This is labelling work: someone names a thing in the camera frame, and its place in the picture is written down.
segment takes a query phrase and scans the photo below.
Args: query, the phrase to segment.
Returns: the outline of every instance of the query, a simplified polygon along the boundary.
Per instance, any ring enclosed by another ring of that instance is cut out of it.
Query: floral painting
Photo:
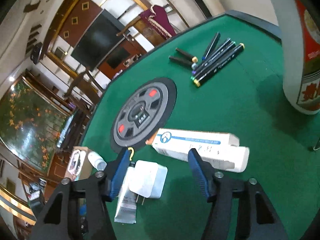
[[[20,79],[0,101],[0,137],[6,146],[47,174],[67,115]]]

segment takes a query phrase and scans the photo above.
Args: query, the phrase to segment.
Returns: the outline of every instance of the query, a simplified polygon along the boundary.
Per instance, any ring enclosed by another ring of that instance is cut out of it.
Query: black tv screen
[[[83,66],[93,70],[121,41],[123,36],[117,37],[116,34],[123,28],[121,22],[103,10],[76,44],[71,56]]]

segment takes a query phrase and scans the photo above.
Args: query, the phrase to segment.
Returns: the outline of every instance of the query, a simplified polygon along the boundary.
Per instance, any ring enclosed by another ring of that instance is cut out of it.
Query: cardboard box
[[[72,181],[89,178],[93,168],[88,160],[90,152],[88,147],[74,146],[64,177]]]
[[[232,172],[244,171],[249,158],[249,148],[239,147],[239,138],[230,133],[160,128],[146,144],[162,155],[185,162],[189,150],[195,148],[214,168]]]

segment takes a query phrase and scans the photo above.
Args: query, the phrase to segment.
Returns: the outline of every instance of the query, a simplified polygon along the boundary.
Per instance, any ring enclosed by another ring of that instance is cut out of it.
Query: green table
[[[190,70],[169,62],[179,47],[202,56],[219,31],[220,40],[230,37],[245,44],[244,52],[200,88],[190,80]],[[225,15],[197,26],[144,57],[115,79],[105,92],[83,146],[98,152],[105,161],[116,158],[110,148],[110,130],[118,111],[143,83],[169,77],[177,86],[175,108],[167,128],[230,132],[240,145],[250,147],[243,173],[230,177],[256,178],[273,203],[289,239],[299,239],[319,209],[320,154],[308,151],[320,134],[320,116],[297,112],[282,91],[281,44],[254,26]],[[188,163],[158,154],[145,146],[134,161],[157,162],[168,168],[160,199],[138,205],[137,224],[113,223],[119,240],[198,240],[211,204],[206,203],[194,182]],[[117,199],[108,203],[113,221]],[[237,200],[233,202],[229,239],[234,238]]]

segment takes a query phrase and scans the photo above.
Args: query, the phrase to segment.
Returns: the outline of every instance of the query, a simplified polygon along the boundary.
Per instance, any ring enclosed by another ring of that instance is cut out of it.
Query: bottle label
[[[303,74],[297,104],[309,111],[320,109],[320,32],[306,7],[295,0],[304,41]]]

